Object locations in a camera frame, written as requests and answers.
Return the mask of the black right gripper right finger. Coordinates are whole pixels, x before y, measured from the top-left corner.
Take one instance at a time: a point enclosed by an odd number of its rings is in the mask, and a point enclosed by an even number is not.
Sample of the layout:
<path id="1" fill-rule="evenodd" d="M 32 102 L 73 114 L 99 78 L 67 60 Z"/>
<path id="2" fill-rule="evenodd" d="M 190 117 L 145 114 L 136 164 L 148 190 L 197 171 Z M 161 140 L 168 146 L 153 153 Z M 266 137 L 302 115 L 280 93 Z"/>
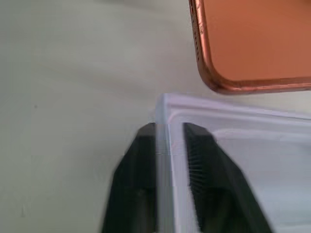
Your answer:
<path id="1" fill-rule="evenodd" d="M 192 123 L 184 123 L 183 131 L 200 232 L 272 232 L 243 172 L 212 134 Z"/>

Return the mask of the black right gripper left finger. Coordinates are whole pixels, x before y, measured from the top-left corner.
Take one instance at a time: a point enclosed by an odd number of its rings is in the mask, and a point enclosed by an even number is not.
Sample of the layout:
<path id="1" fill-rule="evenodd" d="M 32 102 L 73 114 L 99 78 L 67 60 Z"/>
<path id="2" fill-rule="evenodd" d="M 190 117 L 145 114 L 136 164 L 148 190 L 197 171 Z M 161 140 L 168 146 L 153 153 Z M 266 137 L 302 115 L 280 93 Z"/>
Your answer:
<path id="1" fill-rule="evenodd" d="M 113 173 L 101 231 L 157 231 L 156 127 L 141 127 Z"/>

